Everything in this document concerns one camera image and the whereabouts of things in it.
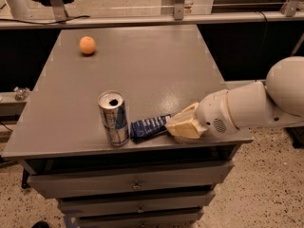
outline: aluminum can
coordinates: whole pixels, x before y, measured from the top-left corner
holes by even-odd
[[[123,145],[129,140],[129,129],[124,107],[124,96],[115,90],[108,90],[98,98],[107,139],[112,145]]]

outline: black cable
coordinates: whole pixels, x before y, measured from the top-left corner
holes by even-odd
[[[61,24],[67,21],[75,20],[75,19],[81,19],[81,18],[89,18],[89,15],[81,15],[81,16],[75,16],[75,17],[68,17],[64,20],[59,21],[52,21],[52,22],[34,22],[34,21],[28,21],[28,20],[20,20],[20,19],[2,19],[0,18],[0,21],[6,21],[6,22],[19,22],[19,23],[26,23],[26,24],[32,24],[32,25],[55,25],[55,24]]]
[[[264,44],[265,44],[265,39],[266,39],[266,35],[268,32],[268,20],[266,18],[266,15],[262,12],[262,11],[257,11],[258,13],[262,14],[264,19],[265,19],[265,30],[264,30],[264,35],[263,35],[263,39],[260,43],[259,46],[259,50],[258,50],[258,55],[257,55],[257,62],[259,62],[260,58],[261,58],[261,54],[262,54],[262,49],[264,48]],[[255,72],[255,78],[257,80],[257,66],[256,66],[256,72]]]
[[[12,129],[10,129],[9,127],[7,127],[4,123],[0,122],[1,125],[3,125],[8,131],[12,132]]]

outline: orange ball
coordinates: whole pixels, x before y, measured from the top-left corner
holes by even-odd
[[[83,54],[92,54],[96,49],[96,43],[92,37],[84,36],[80,40],[79,49]]]

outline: can top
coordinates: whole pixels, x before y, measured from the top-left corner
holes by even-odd
[[[106,91],[100,95],[98,104],[103,109],[115,109],[124,102],[123,95],[118,91]]]

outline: wooden drawer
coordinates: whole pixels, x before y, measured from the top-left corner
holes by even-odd
[[[30,176],[28,184],[45,198],[202,186],[223,182],[231,161],[194,162],[131,169]]]
[[[70,217],[107,216],[157,210],[203,207],[215,196],[204,187],[166,189],[136,194],[105,195],[87,199],[61,199],[59,209]]]
[[[201,216],[202,211],[197,208],[140,215],[77,218],[77,224],[81,228],[143,228],[148,225],[195,221]]]

